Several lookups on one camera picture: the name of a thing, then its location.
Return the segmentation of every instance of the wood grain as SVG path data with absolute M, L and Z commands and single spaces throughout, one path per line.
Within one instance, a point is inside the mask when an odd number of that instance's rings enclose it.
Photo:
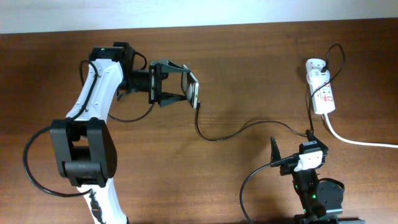
M 114 41 L 130 42 L 149 60 L 189 64 L 200 81 L 200 126 L 214 137 L 253 118 L 282 121 L 303 133 L 309 127 L 304 63 L 324 58 L 339 42 L 347 61 L 332 84 L 334 129 L 348 139 L 398 144 L 397 19 L 0 35 L 1 223 L 92 223 L 82 198 L 51 197 L 33 187 L 22 149 L 74 104 L 80 60 L 94 46 Z M 341 56 L 336 50 L 330 57 L 336 71 Z M 170 76 L 164 89 L 179 93 L 179 79 Z M 115 101 L 111 112 L 135 118 L 148 107 L 147 96 L 138 93 Z M 115 186 L 132 223 L 240 222 L 240 186 L 269 162 L 270 137 L 282 156 L 305 141 L 283 126 L 262 124 L 225 142 L 206 142 L 195 131 L 194 115 L 180 102 L 156 107 L 137 123 L 109 120 L 119 157 Z M 320 176 L 346 184 L 343 216 L 396 222 L 398 151 L 345 144 L 319 116 L 314 123 L 315 135 L 330 148 Z M 58 175 L 48 134 L 32 146 L 29 163 L 43 185 L 76 192 Z M 244 193 L 250 216 L 266 221 L 301 213 L 291 181 L 278 169 L 255 176 Z

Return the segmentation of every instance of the white cable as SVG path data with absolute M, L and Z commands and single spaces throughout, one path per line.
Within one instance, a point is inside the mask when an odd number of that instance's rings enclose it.
M 362 146 L 378 146 L 378 147 L 393 147 L 393 148 L 398 148 L 398 145 L 393 145 L 393 144 L 383 144 L 383 143 L 370 143 L 370 142 L 357 142 L 357 141 L 351 141 L 351 140 L 347 140 L 345 138 L 340 137 L 338 134 L 335 133 L 335 130 L 333 130 L 333 128 L 331 127 L 330 121 L 329 121 L 329 117 L 328 114 L 324 114 L 323 115 L 326 124 L 328 125 L 328 128 L 330 130 L 330 132 L 338 139 L 342 140 L 343 142 L 347 142 L 347 143 L 351 143 L 351 144 L 358 144 L 358 145 L 362 145 Z

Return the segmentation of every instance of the black cable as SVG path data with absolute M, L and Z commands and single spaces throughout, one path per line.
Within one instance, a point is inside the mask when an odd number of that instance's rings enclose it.
M 84 81 L 83 81 L 83 64 L 84 64 L 85 62 L 88 63 L 88 64 L 90 64 L 90 65 L 94 68 L 94 71 L 95 71 L 94 80 L 93 80 L 93 83 L 91 84 L 90 89 L 88 90 L 88 94 L 87 94 L 86 100 L 85 100 L 85 102 L 83 103 L 83 105 L 81 106 L 80 111 L 79 111 L 76 115 L 74 115 L 73 117 L 67 118 L 67 120 L 68 120 L 69 122 L 74 121 L 76 118 L 78 118 L 78 117 L 86 110 L 86 107 L 87 107 L 87 104 L 88 104 L 88 102 L 89 102 L 89 100 L 90 100 L 91 94 L 93 93 L 95 83 L 97 82 L 97 79 L 98 79 L 98 70 L 97 70 L 97 68 L 95 67 L 95 65 L 93 64 L 93 62 L 91 62 L 91 61 L 89 61 L 89 60 L 82 60 L 82 61 L 80 62 L 80 64 L 79 64 L 79 73 L 80 73 L 80 80 L 83 82 L 83 86 L 84 86 Z
M 94 90 L 94 86 L 95 86 L 95 83 L 96 83 L 97 78 L 98 78 L 98 71 L 97 71 L 97 68 L 95 67 L 95 65 L 93 64 L 93 62 L 91 62 L 91 61 L 89 61 L 89 60 L 82 60 L 82 61 L 80 62 L 80 66 L 79 66 L 80 70 L 79 70 L 79 71 L 80 71 L 80 78 L 81 78 L 81 81 L 83 82 L 83 84 L 84 84 L 84 81 L 83 81 L 83 72 L 82 72 L 82 68 L 83 68 L 83 64 L 84 64 L 85 62 L 86 62 L 86 63 L 89 63 L 89 64 L 94 68 L 94 71 L 95 71 L 94 80 L 93 80 L 93 83 L 91 84 L 90 90 L 88 91 L 86 100 L 85 100 L 85 102 L 83 103 L 83 105 L 81 106 L 81 109 L 80 109 L 79 112 L 78 112 L 76 115 L 74 115 L 73 117 L 71 117 L 71 118 L 66 118 L 66 120 L 67 120 L 68 122 L 74 121 L 77 117 L 79 117 L 79 116 L 84 112 L 84 110 L 86 110 L 86 106 L 87 106 L 87 104 L 88 104 L 88 102 L 89 102 L 89 100 L 90 100 L 91 94 L 92 94 L 92 92 L 93 92 L 93 90 Z M 50 189 L 44 187 L 43 185 L 39 184 L 38 181 L 33 177 L 32 173 L 31 173 L 31 171 L 30 171 L 30 169 L 29 169 L 28 162 L 27 162 L 27 154 L 28 154 L 30 145 L 32 145 L 32 143 L 35 141 L 35 139 L 37 139 L 41 134 L 46 133 L 46 132 L 49 131 L 50 129 L 51 129 L 51 126 L 47 126 L 47 127 L 45 127 L 44 129 L 41 129 L 40 131 L 36 132 L 36 133 L 29 139 L 29 141 L 27 142 L 27 144 L 25 145 L 22 161 L 23 161 L 23 164 L 24 164 L 25 172 L 26 172 L 26 174 L 27 174 L 29 180 L 30 180 L 30 181 L 33 183 L 33 185 L 35 185 L 39 190 L 41 190 L 41 191 L 43 191 L 43 192 L 45 192 L 45 193 L 47 193 L 47 194 L 53 195 L 53 196 L 58 196 L 58 197 L 78 197 L 78 196 L 82 196 L 82 195 L 85 195 L 85 194 L 90 193 L 90 192 L 92 191 L 92 189 L 89 189 L 89 190 L 87 190 L 86 192 L 77 193 L 77 194 L 64 194 L 64 193 L 56 192 L 56 191 L 50 190 Z
M 246 217 L 246 219 L 248 220 L 248 222 L 249 222 L 250 224 L 252 224 L 253 221 L 250 219 L 250 217 L 249 217 L 248 213 L 246 212 L 246 210 L 244 209 L 244 205 L 243 205 L 243 190 L 244 190 L 244 186 L 248 183 L 249 179 L 250 179 L 252 176 L 254 176 L 254 174 L 257 174 L 259 171 L 261 171 L 261 170 L 263 170 L 263 169 L 265 169 L 265 168 L 267 168 L 267 167 L 269 167 L 269 166 L 277 166 L 277 165 L 279 165 L 279 164 L 283 164 L 283 163 L 284 163 L 285 161 L 287 161 L 287 160 L 294 159 L 294 157 L 295 157 L 295 156 L 289 156 L 289 157 L 283 158 L 283 159 L 281 159 L 281 160 L 279 160 L 279 161 L 271 162 L 271 163 L 268 163 L 268 164 L 266 164 L 266 165 L 264 165 L 264 166 L 262 166 L 262 167 L 259 167 L 258 169 L 256 169 L 255 171 L 253 171 L 253 172 L 244 180 L 244 182 L 243 182 L 243 184 L 242 184 L 242 187 L 241 187 L 241 191 L 240 191 L 240 193 L 239 193 L 239 201 L 241 202 L 242 212 L 243 212 L 244 216 Z
M 144 70 L 147 67 L 147 58 L 145 58 L 144 55 L 142 55 L 140 52 L 136 51 L 134 52 L 136 55 L 141 56 L 144 59 L 144 66 L 140 70 Z
M 110 113 L 108 113 L 108 116 L 109 116 L 111 119 L 114 119 L 115 121 L 120 121 L 120 122 L 123 122 L 123 123 L 135 122 L 135 121 L 141 120 L 142 118 L 145 118 L 145 117 L 152 111 L 152 108 L 154 107 L 154 105 L 155 105 L 154 103 L 151 104 L 151 106 L 150 106 L 150 108 L 148 109 L 148 111 L 147 111 L 144 115 L 142 115 L 141 117 L 136 118 L 136 119 L 129 119 L 129 120 L 120 119 L 120 118 L 116 118 L 116 117 L 112 116 Z
M 198 134 L 200 135 L 200 137 L 202 137 L 204 140 L 207 140 L 207 141 L 212 141 L 212 142 L 224 141 L 224 140 L 230 139 L 230 138 L 232 138 L 232 137 L 238 135 L 239 133 L 241 133 L 241 132 L 244 131 L 245 129 L 250 128 L 251 126 L 254 126 L 254 125 L 257 125 L 257 124 L 263 124 L 263 123 L 276 123 L 276 124 L 281 124 L 281 125 L 285 126 L 286 128 L 288 128 L 288 129 L 289 129 L 291 132 L 293 132 L 294 134 L 296 134 L 296 135 L 298 135 L 298 136 L 301 136 L 301 137 L 306 137 L 306 135 L 300 134 L 300 133 L 296 132 L 295 130 L 293 130 L 291 127 L 289 127 L 289 126 L 288 126 L 287 124 L 285 124 L 285 123 L 282 123 L 282 122 L 279 122 L 279 121 L 258 121 L 258 122 L 254 122 L 254 123 L 251 123 L 251 124 L 248 124 L 248 125 L 242 127 L 241 129 L 239 129 L 238 131 L 236 131 L 234 134 L 231 134 L 231 135 L 229 135 L 229 136 L 225 136 L 225 137 L 218 138 L 218 139 L 209 139 L 209 138 L 205 137 L 205 136 L 200 132 L 200 130 L 199 130 L 199 124 L 198 124 L 199 109 L 200 109 L 200 102 L 198 102 L 198 104 L 197 104 L 197 112 L 196 112 L 196 115 L 195 115 L 195 124 L 196 124 L 197 131 L 198 131 Z
M 329 52 L 330 52 L 330 50 L 331 50 L 333 47 L 336 47 L 336 46 L 338 46 L 338 47 L 340 48 L 341 54 L 343 55 L 343 63 L 341 64 L 340 69 L 336 72 L 336 74 L 335 74 L 335 76 L 333 76 L 333 78 L 331 78 L 328 82 L 326 82 L 325 84 L 323 84 L 321 87 L 317 88 L 317 89 L 312 93 L 312 95 L 311 95 L 311 97 L 310 97 L 310 103 L 309 103 L 309 106 L 308 106 L 308 118 L 310 119 L 310 126 L 311 126 L 311 129 L 310 129 L 310 130 L 311 130 L 312 134 L 315 132 L 315 130 L 314 130 L 314 128 L 313 128 L 313 124 L 312 124 L 312 117 L 311 117 L 312 98 L 313 98 L 313 96 L 315 95 L 315 93 L 316 93 L 317 91 L 319 91 L 320 89 L 322 89 L 322 88 L 323 88 L 324 86 L 326 86 L 327 84 L 331 83 L 331 82 L 338 76 L 338 74 L 340 74 L 341 70 L 343 69 L 343 67 L 344 67 L 344 65 L 345 65 L 345 63 L 346 63 L 346 55 L 345 55 L 345 53 L 344 53 L 343 47 L 342 47 L 340 44 L 333 44 L 333 45 L 329 48 L 328 52 L 326 53 L 326 64 L 325 64 L 325 66 L 322 68 L 322 71 L 321 71 L 321 72 L 325 72 L 326 70 L 328 70 Z

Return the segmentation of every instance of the power strip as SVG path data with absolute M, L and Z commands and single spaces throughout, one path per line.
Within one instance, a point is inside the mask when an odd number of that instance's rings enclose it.
M 312 58 L 307 60 L 305 63 L 305 68 L 307 69 L 307 81 L 310 84 L 311 96 L 315 91 L 317 91 L 321 86 L 329 82 L 330 73 L 328 70 L 322 72 L 322 68 L 326 65 L 326 62 L 322 59 Z M 330 132 L 334 137 L 338 138 L 343 142 L 350 144 L 358 144 L 362 146 L 376 146 L 376 147 L 391 147 L 398 148 L 398 145 L 384 144 L 384 143 L 371 143 L 371 142 L 359 142 L 345 139 L 339 136 L 335 130 L 331 127 L 328 113 L 336 109 L 335 99 L 331 92 L 330 83 L 318 90 L 312 98 L 313 110 L 316 114 L 321 114 L 326 122 Z
M 322 59 L 312 58 L 307 60 L 307 81 L 310 84 L 311 95 L 330 79 L 330 72 L 321 72 L 326 62 Z M 331 92 L 330 83 L 318 90 L 312 98 L 313 110 L 316 114 L 330 113 L 336 109 L 335 100 Z

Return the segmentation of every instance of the small robot arm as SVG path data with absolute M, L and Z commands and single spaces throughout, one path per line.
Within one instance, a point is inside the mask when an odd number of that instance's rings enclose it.
M 343 213 L 343 194 L 345 186 L 332 178 L 318 178 L 316 172 L 321 168 L 329 148 L 316 138 L 310 130 L 306 131 L 308 142 L 299 146 L 299 153 L 283 160 L 274 138 L 271 137 L 271 162 L 283 161 L 279 167 L 280 175 L 292 175 L 293 187 L 303 207 L 304 214 L 295 215 L 296 224 L 365 224 L 355 218 L 339 219 Z
M 119 99 L 119 90 L 125 94 L 148 92 L 149 103 L 158 102 L 160 106 L 187 99 L 185 95 L 162 92 L 162 80 L 170 72 L 186 76 L 190 73 L 186 66 L 161 60 L 151 62 L 149 71 L 133 70 L 136 54 L 141 55 L 125 42 L 94 48 L 86 60 L 88 76 L 77 102 L 66 119 L 53 120 L 50 129 L 58 171 L 80 192 L 89 192 L 84 198 L 96 224 L 129 223 L 114 188 L 118 156 L 106 126 L 114 93 Z M 74 145 L 83 138 L 88 146 Z

